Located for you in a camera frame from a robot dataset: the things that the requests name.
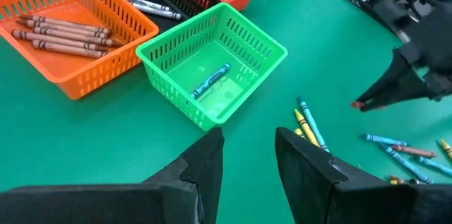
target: green basket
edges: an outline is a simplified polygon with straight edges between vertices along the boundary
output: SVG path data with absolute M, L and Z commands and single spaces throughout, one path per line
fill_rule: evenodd
M 207 131 L 223 124 L 287 56 L 287 50 L 229 4 L 220 3 L 140 45 L 150 83 Z M 190 96 L 223 64 L 230 70 Z

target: blue crayon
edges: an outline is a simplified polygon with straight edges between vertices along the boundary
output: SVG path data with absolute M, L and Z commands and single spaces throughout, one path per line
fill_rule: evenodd
M 441 164 L 438 164 L 438 163 L 436 163 L 434 161 L 431 161 L 431 160 L 429 160 L 427 158 L 424 158 L 424 157 L 421 157 L 421 156 L 419 156 L 417 158 L 417 160 L 419 162 L 421 162 L 421 163 L 424 163 L 425 165 L 429 165 L 431 167 L 435 167 L 435 168 L 439 169 L 440 171 L 444 172 L 445 174 L 452 176 L 452 169 L 450 169 L 448 167 L 444 167 Z
M 311 127 L 312 132 L 316 136 L 317 142 L 319 142 L 320 148 L 324 149 L 327 152 L 330 152 L 328 149 L 328 146 L 325 143 L 325 140 L 323 139 L 322 135 L 320 134 L 319 129 L 317 128 L 316 121 L 312 117 L 311 111 L 309 111 L 308 105 L 304 100 L 302 100 L 300 97 L 297 97 L 299 107 L 303 112 L 304 118 L 306 118 L 306 121 L 308 122 L 309 126 Z
M 375 136 L 375 135 L 371 135 L 371 134 L 362 134 L 361 137 L 363 139 L 366 139 L 368 141 L 373 141 L 373 142 L 378 142 L 378 143 L 385 143 L 388 145 L 393 145 L 393 146 L 408 146 L 408 143 L 405 141 L 399 141 L 399 140 L 394 140 L 394 139 L 390 139 L 390 138 L 384 138 L 381 136 Z
M 384 143 L 380 143 L 380 146 L 395 160 L 397 160 L 400 164 L 409 169 L 413 174 L 419 177 L 421 182 L 425 182 L 426 184 L 433 184 L 432 179 L 428 178 L 428 176 L 424 175 L 420 170 L 417 169 L 413 164 L 411 164 L 408 160 L 404 159 L 404 157 L 400 156 L 396 153 L 390 146 L 387 146 Z
M 225 65 L 221 66 L 220 69 L 218 69 L 217 72 L 215 72 L 212 76 L 209 76 L 204 83 L 202 83 L 197 89 L 192 91 L 190 95 L 192 98 L 197 99 L 201 94 L 205 93 L 209 87 L 211 87 L 214 83 L 216 83 L 222 76 L 224 76 L 229 69 L 231 68 L 231 64 L 226 63 Z

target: table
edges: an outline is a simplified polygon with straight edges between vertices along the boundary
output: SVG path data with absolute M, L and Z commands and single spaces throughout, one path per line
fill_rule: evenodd
M 377 177 L 407 173 L 361 133 L 436 151 L 452 142 L 452 99 L 361 113 L 350 103 L 401 42 L 347 0 L 252 0 L 243 14 L 289 55 L 223 126 L 218 223 L 293 223 L 275 161 L 275 128 L 297 127 L 302 95 L 332 153 Z M 142 182 L 204 135 L 153 89 L 140 65 L 79 101 L 0 40 L 0 191 L 27 184 Z M 451 180 L 422 168 L 436 182 Z

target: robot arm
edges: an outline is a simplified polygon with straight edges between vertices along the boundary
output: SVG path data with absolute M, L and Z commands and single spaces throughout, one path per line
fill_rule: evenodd
M 452 94 L 452 6 L 439 5 L 406 30 L 386 72 L 352 106 L 366 112 L 404 100 Z

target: scattered crayon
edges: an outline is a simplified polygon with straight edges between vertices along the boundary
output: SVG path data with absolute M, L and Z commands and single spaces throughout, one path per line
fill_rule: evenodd
M 112 31 L 107 28 L 97 27 L 97 26 L 92 26 L 92 25 L 85 25 L 82 23 L 74 23 L 74 22 L 70 22 L 70 21 L 66 21 L 66 20 L 56 20 L 56 19 L 46 18 L 44 16 L 19 16 L 19 17 L 22 19 L 26 19 L 26 20 L 36 20 L 36 21 L 43 22 L 43 23 L 54 23 L 54 24 L 62 25 L 62 26 L 69 26 L 69 27 L 75 27 L 75 28 L 80 28 L 80 29 L 84 29 L 84 30 L 90 30 L 90 31 L 97 32 L 97 33 L 105 33 L 107 35 L 110 35 L 112 33 Z
M 371 135 L 371 134 L 362 134 L 360 136 L 361 138 L 368 140 L 368 141 L 373 141 L 373 142 L 378 142 L 378 143 L 385 143 L 388 145 L 393 145 L 393 146 L 407 146 L 407 142 L 405 141 L 399 141 L 399 140 L 394 140 L 394 139 L 390 139 L 390 138 L 384 138 L 381 136 L 375 136 L 375 135 Z
M 75 40 L 67 40 L 67 39 L 60 38 L 60 37 L 51 37 L 51 36 L 41 35 L 41 34 L 36 34 L 36 33 L 29 33 L 29 32 L 23 31 L 23 30 L 12 30 L 11 35 L 15 38 L 20 38 L 22 40 L 43 40 L 43 41 L 48 41 L 48 42 L 52 42 L 52 43 L 56 43 L 56 44 L 60 44 L 60 45 L 67 45 L 67 46 L 71 46 L 71 47 L 80 47 L 80 48 L 91 49 L 91 50 L 96 50 L 96 51 L 108 51 L 107 48 L 99 47 L 96 44 L 90 44 L 90 43 L 75 41 Z
M 406 146 L 391 146 L 395 151 L 402 151 L 404 153 L 410 153 L 413 155 L 424 156 L 427 158 L 436 158 L 436 153 L 431 151 L 424 151 L 416 148 L 406 147 Z
M 294 133 L 298 136 L 301 136 L 302 138 L 306 139 L 306 137 L 304 137 L 303 131 L 300 128 L 296 128 L 294 130 Z
M 389 179 L 395 180 L 395 181 L 397 181 L 397 183 L 399 183 L 399 184 L 404 184 L 404 183 L 405 183 L 404 180 L 402 180 L 402 179 L 399 178 L 399 177 L 393 176 L 393 175 L 389 175 Z
M 411 172 L 413 172 L 422 182 L 427 184 L 433 184 L 432 179 L 428 178 L 428 176 L 424 175 L 420 170 L 418 170 L 413 164 L 411 164 L 408 160 L 404 159 L 404 157 L 400 156 L 396 153 L 391 147 L 387 146 L 384 143 L 380 143 L 380 146 L 395 160 L 397 160 L 400 164 L 405 166 Z
M 36 49 L 62 52 L 62 53 L 66 53 L 66 54 L 77 54 L 80 56 L 90 57 L 90 58 L 95 58 L 95 59 L 103 57 L 104 55 L 107 54 L 107 52 L 103 52 L 103 51 L 83 49 L 83 48 L 79 48 L 79 47 L 69 47 L 66 45 L 55 44 L 55 43 L 42 41 L 42 40 L 33 40 L 31 42 L 31 45 Z
M 418 156 L 417 160 L 421 163 L 424 163 L 425 165 L 429 165 L 430 167 L 435 167 L 436 169 L 442 171 L 443 173 L 452 176 L 452 169 L 448 168 L 448 167 L 444 167 L 443 165 L 436 163 L 434 161 L 431 161 L 427 158 Z
M 304 119 L 303 114 L 301 114 L 298 110 L 295 110 L 295 117 L 297 118 L 297 121 L 298 121 L 299 125 L 301 126 L 301 128 L 303 129 L 304 134 L 306 135 L 308 140 L 313 145 L 320 147 L 319 142 L 317 142 L 317 139 L 316 139 L 314 133 L 312 133 L 311 128 L 309 128 L 308 123 Z
M 452 160 L 452 149 L 451 149 L 451 147 L 443 139 L 441 139 L 439 141 L 439 144 L 441 144 L 441 147 L 443 148 L 444 152 Z
M 49 28 L 49 29 L 53 29 L 53 30 L 62 30 L 62 31 L 65 31 L 68 33 L 82 34 L 82 35 L 87 35 L 87 36 L 91 36 L 91 37 L 101 37 L 101 38 L 108 37 L 107 34 L 105 34 L 105 33 L 97 33 L 97 32 L 93 32 L 90 30 L 83 30 L 80 28 L 62 26 L 62 25 L 57 25 L 54 23 L 43 23 L 43 22 L 38 22 L 38 21 L 34 21 L 34 20 L 24 20 L 24 19 L 19 19 L 16 21 L 16 23 L 25 25 L 29 28 L 41 27 L 41 28 Z
M 33 32 L 37 33 L 37 34 L 52 36 L 52 37 L 62 37 L 62 38 L 70 39 L 70 40 L 78 40 L 78 41 L 83 41 L 83 42 L 88 42 L 88 43 L 93 43 L 93 44 L 98 44 L 98 45 L 104 45 L 107 47 L 122 46 L 121 43 L 114 41 L 114 40 L 110 40 L 110 39 L 105 39 L 105 38 L 100 38 L 100 37 L 91 37 L 91 36 L 75 34 L 75 33 L 67 33 L 64 31 L 52 30 L 49 28 L 34 27 Z
M 231 68 L 231 64 L 226 63 L 221 66 L 212 76 L 209 76 L 204 83 L 198 86 L 195 90 L 193 90 L 190 95 L 192 98 L 197 99 L 201 96 L 209 87 L 211 87 L 214 83 L 216 83 L 222 76 L 224 76 Z
M 160 9 L 163 11 L 171 11 L 171 9 L 168 6 L 163 6 L 151 1 L 146 1 L 146 0 L 127 0 L 130 3 L 135 3 L 135 4 L 143 4 L 144 6 L 148 6 L 151 8 L 155 8 L 155 9 Z
M 131 4 L 134 7 L 136 7 L 139 11 L 142 11 L 142 12 L 151 13 L 156 16 L 163 16 L 163 17 L 170 18 L 170 19 L 181 20 L 180 13 L 171 12 L 171 11 L 161 11 L 160 9 L 151 8 L 149 6 L 137 4 L 134 2 L 132 2 Z
M 297 97 L 297 99 L 298 99 L 300 109 L 302 110 L 303 115 L 306 117 L 309 127 L 311 127 L 312 132 L 314 133 L 317 141 L 319 142 L 320 148 L 324 149 L 327 152 L 330 152 L 328 149 L 328 146 L 325 143 L 325 140 L 323 139 L 322 135 L 320 134 L 319 129 L 317 128 L 316 121 L 312 117 L 311 111 L 309 111 L 308 105 L 300 97 Z
M 408 182 L 411 183 L 411 184 L 426 184 L 425 182 L 421 182 L 421 181 L 419 181 L 417 179 L 414 179 L 414 178 L 409 179 Z

